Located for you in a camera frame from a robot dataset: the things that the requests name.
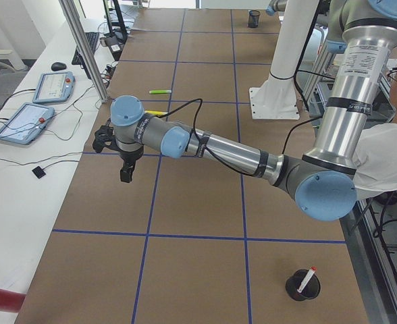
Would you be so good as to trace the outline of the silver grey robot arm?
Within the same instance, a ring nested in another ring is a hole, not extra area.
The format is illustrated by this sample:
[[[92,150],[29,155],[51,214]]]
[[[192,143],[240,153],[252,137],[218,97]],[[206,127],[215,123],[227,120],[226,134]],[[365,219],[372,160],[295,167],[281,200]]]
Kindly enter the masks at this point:
[[[273,154],[168,121],[145,111],[133,96],[110,106],[107,123],[95,132],[92,147],[117,152],[123,159],[120,178],[131,182],[145,147],[177,159],[185,153],[221,163],[241,175],[267,180],[284,191],[306,215],[333,221],[347,215],[363,189],[355,182],[354,152],[373,110],[381,75],[397,46],[397,1],[332,1],[325,48],[342,55],[314,145],[301,157]]]

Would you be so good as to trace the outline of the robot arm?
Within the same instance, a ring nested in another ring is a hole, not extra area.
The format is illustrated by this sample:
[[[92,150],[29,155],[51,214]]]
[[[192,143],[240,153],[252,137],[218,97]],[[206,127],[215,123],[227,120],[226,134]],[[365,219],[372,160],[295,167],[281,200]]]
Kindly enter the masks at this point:
[[[274,16],[277,12],[285,12],[287,0],[271,0],[265,10],[268,16]]]

